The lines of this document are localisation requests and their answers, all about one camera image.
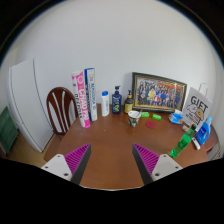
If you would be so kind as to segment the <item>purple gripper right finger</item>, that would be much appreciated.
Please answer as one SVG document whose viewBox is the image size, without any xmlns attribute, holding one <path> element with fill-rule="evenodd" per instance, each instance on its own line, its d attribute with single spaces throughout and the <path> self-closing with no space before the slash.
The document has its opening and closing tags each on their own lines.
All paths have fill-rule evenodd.
<svg viewBox="0 0 224 224">
<path fill-rule="evenodd" d="M 133 144 L 132 154 L 145 185 L 182 169 L 169 155 L 158 155 L 138 144 Z"/>
</svg>

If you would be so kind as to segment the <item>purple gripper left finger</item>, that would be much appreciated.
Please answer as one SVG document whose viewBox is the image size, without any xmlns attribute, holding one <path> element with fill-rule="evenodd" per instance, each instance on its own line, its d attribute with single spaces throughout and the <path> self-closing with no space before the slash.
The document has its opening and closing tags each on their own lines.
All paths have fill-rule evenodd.
<svg viewBox="0 0 224 224">
<path fill-rule="evenodd" d="M 91 155 L 91 144 L 85 144 L 66 155 L 56 154 L 42 169 L 65 180 L 79 184 Z"/>
</svg>

